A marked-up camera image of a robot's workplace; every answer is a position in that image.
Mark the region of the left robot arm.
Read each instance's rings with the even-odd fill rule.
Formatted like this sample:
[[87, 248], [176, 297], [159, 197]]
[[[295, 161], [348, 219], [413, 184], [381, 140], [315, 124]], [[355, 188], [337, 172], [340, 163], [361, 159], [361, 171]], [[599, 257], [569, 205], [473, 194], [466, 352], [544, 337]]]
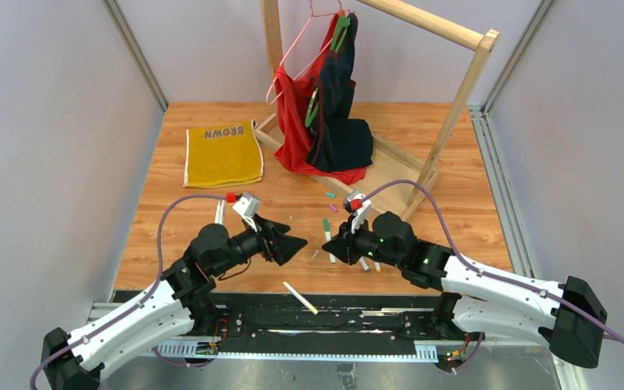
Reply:
[[174, 336], [204, 334], [217, 323], [210, 293], [216, 277], [260, 255], [282, 266], [306, 245], [290, 227], [253, 218], [232, 236], [210, 223], [152, 284], [109, 314], [74, 331], [57, 327], [44, 339], [42, 370], [53, 389], [97, 389], [133, 358]]

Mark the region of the white pen yellow cap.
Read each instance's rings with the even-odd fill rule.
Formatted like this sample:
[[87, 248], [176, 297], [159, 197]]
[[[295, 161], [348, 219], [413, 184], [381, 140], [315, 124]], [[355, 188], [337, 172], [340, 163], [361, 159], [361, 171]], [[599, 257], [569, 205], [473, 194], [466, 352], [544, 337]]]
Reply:
[[300, 294], [291, 284], [287, 281], [283, 281], [282, 285], [312, 314], [317, 315], [319, 310], [302, 294]]

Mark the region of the white pen green cap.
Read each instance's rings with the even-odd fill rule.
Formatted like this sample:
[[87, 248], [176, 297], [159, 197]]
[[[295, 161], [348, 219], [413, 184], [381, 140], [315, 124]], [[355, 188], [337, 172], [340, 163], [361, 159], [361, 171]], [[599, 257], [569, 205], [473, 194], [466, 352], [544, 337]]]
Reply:
[[359, 258], [359, 263], [365, 272], [369, 272], [371, 270], [364, 257]]

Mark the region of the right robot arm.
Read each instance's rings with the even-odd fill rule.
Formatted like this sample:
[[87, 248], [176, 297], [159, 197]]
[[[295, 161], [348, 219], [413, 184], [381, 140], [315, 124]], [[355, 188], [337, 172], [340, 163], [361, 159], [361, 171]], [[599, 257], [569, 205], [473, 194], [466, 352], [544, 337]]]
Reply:
[[576, 366], [599, 365], [608, 314], [584, 279], [532, 279], [459, 258], [449, 247], [418, 238], [392, 212], [359, 227], [342, 223], [323, 250], [349, 265], [361, 258], [381, 262], [414, 286], [440, 291], [432, 321], [441, 332], [510, 336]]

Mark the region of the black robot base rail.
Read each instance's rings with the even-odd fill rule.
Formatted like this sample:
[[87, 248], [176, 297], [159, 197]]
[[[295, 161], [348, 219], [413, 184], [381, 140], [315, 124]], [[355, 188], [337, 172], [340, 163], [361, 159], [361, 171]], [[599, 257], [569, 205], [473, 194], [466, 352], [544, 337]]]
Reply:
[[430, 295], [216, 292], [202, 325], [158, 345], [166, 358], [434, 362], [460, 365], [485, 338], [457, 329]]

